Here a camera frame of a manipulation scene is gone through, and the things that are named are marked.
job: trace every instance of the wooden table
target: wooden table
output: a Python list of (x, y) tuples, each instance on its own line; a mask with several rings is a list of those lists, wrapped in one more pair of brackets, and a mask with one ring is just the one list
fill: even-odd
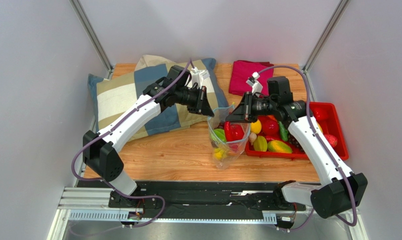
[[(133, 72), (136, 64), (117, 64), (113, 78)], [(229, 104), (237, 105), (241, 96), (229, 93), (231, 63), (219, 63), (214, 72)], [(286, 76), (294, 100), (306, 100), (300, 75), (287, 68), (278, 68), (274, 76)], [(212, 159), (207, 122), (188, 129), (161, 133), (127, 143), (119, 153), (125, 171), (134, 180), (154, 181), (232, 181), (232, 182), (318, 182), (319, 178), (308, 160), (259, 158), (243, 153), (228, 169), (218, 170)], [(98, 177), (89, 167), (85, 177)]]

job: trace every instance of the plastic bag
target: plastic bag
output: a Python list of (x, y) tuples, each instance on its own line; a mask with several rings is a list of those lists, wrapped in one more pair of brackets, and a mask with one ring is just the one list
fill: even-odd
[(208, 118), (208, 131), (211, 145), (213, 146), (213, 160), (218, 169), (224, 170), (234, 162), (241, 153), (244, 152), (248, 141), (251, 125), (249, 123), (233, 123), (241, 125), (244, 130), (244, 137), (241, 140), (223, 142), (214, 132), (220, 122), (225, 122), (226, 117), (235, 109), (233, 105), (229, 107), (219, 107), (213, 110), (214, 117)]

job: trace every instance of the white wall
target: white wall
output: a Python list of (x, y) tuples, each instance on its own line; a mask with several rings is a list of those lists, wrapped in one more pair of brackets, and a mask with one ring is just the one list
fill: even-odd
[(370, 239), (402, 239), (402, 1), (351, 1), (310, 73), (336, 105), (349, 165), (368, 187)]
[(112, 63), (143, 54), (305, 64), (339, 0), (81, 0)]
[(106, 76), (68, 1), (0, 1), (0, 239), (46, 239)]

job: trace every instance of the red cloth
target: red cloth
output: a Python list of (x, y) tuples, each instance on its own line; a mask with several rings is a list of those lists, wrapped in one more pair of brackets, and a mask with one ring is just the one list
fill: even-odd
[[(238, 60), (233, 63), (232, 76), (230, 77), (229, 93), (235, 95), (244, 95), (245, 92), (251, 92), (252, 88), (247, 84), (248, 78), (254, 73), (273, 66), (269, 62), (252, 62)], [(267, 89), (267, 80), (273, 77), (273, 69), (262, 72), (258, 81), (263, 85), (262, 94), (269, 95)]]

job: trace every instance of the pillow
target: pillow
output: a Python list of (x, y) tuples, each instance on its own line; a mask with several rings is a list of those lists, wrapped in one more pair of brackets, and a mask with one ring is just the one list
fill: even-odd
[[(194, 61), (193, 64), (199, 70), (208, 70), (210, 73), (210, 80), (204, 80), (202, 85), (207, 87), (207, 97), (211, 108), (228, 107), (226, 97), (223, 90), (218, 86), (217, 77), (214, 73), (216, 60), (206, 58)], [(150, 66), (113, 80), (90, 74), (88, 86), (94, 103), (97, 131), (115, 121), (136, 102), (148, 85), (166, 76), (174, 65), (184, 67), (186, 63), (166, 63)], [(175, 104), (148, 121), (130, 140), (185, 129), (201, 121), (207, 121), (207, 116), (188, 113), (186, 106)]]

